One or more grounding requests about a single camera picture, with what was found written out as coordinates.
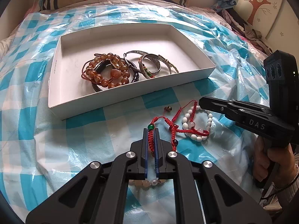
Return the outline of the blue checkered plastic sheet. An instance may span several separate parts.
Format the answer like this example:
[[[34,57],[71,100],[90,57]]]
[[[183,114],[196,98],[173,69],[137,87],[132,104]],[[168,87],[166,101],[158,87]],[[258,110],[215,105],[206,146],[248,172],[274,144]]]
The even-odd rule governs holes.
[[[123,23],[168,24],[216,68],[207,79],[154,91],[66,120],[48,108],[48,82],[60,36]],[[108,162],[142,135],[150,120],[201,96],[268,104],[266,55],[207,9],[105,1],[28,15],[1,60],[1,191],[21,218],[92,160]]]

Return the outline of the pile of clothes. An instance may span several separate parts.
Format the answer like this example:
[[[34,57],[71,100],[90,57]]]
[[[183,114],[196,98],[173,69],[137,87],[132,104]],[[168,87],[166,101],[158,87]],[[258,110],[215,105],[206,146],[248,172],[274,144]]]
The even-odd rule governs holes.
[[[272,54],[272,49],[263,42],[261,32],[251,28],[233,8],[222,10],[217,14],[231,26],[233,32],[249,41],[256,49],[268,56]]]

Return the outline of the white bed quilt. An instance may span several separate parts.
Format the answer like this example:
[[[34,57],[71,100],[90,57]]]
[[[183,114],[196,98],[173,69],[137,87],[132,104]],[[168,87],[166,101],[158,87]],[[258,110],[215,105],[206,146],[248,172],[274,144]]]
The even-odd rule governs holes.
[[[3,56],[8,52],[14,37],[15,35],[12,34],[9,37],[2,39],[0,41],[0,60],[2,60]]]

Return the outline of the white shallow cardboard box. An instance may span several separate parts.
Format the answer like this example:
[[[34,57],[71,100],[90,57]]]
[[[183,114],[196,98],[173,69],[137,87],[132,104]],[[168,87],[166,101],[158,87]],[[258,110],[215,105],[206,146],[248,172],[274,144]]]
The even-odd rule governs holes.
[[[161,63],[160,73],[145,78],[139,69],[144,51],[161,55],[178,70]],[[129,23],[84,29],[59,38],[54,53],[48,107],[67,119],[100,107],[176,85],[207,78],[214,63],[181,31],[171,25]]]

